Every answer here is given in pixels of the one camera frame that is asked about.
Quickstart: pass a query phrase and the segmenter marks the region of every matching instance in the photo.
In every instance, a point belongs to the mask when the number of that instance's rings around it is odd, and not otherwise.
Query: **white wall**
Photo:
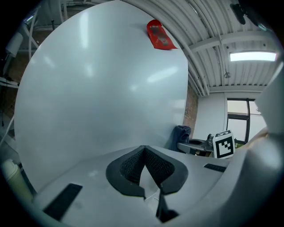
[[[227,126],[227,100],[224,93],[211,93],[198,99],[197,119],[193,138],[206,140],[207,136],[224,131]]]

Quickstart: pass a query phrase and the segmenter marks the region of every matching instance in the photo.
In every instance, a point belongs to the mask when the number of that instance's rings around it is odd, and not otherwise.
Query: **white table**
[[[153,18],[121,1],[71,17],[40,45],[15,109],[17,150],[35,188],[83,159],[136,145],[165,147],[182,124],[187,60],[154,49]]]

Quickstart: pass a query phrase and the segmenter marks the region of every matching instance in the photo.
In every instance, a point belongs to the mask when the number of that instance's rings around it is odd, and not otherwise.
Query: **red object on table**
[[[170,50],[177,49],[173,42],[170,40],[162,24],[158,20],[152,20],[147,24],[147,32],[149,34],[150,40],[156,49],[160,50]]]

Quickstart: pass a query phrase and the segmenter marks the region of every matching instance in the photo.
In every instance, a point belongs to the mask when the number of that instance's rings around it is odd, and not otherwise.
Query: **blue cloth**
[[[175,126],[170,150],[181,152],[177,147],[177,143],[188,143],[190,133],[191,128],[188,126]]]

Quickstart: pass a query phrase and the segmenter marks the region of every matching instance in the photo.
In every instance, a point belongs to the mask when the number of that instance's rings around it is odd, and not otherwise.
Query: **window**
[[[246,144],[266,126],[253,99],[228,99],[227,130],[235,137],[235,144]]]

